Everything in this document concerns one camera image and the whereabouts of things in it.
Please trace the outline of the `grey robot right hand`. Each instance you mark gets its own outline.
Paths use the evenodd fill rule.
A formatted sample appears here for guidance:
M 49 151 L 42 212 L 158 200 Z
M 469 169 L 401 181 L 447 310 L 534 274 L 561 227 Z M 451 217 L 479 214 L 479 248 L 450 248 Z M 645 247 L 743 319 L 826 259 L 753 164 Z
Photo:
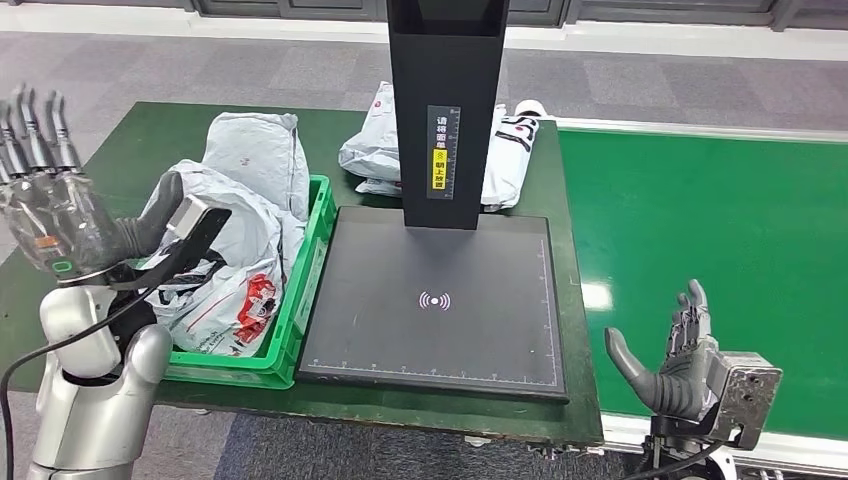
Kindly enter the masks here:
M 688 282 L 677 296 L 665 360 L 659 371 L 643 366 L 616 328 L 604 331 L 608 356 L 649 410 L 658 415 L 700 420 L 710 408 L 707 374 L 718 342 L 712 335 L 708 297 L 700 282 Z

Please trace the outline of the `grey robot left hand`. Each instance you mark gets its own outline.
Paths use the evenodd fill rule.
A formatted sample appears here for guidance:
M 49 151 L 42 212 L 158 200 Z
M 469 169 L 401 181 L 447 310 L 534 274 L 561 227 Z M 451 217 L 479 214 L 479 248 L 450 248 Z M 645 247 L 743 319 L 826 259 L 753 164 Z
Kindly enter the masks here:
M 167 172 L 141 216 L 112 217 L 83 171 L 64 106 L 52 90 L 39 116 L 24 83 L 2 101 L 1 213 L 35 268 L 73 282 L 153 254 L 184 193 Z

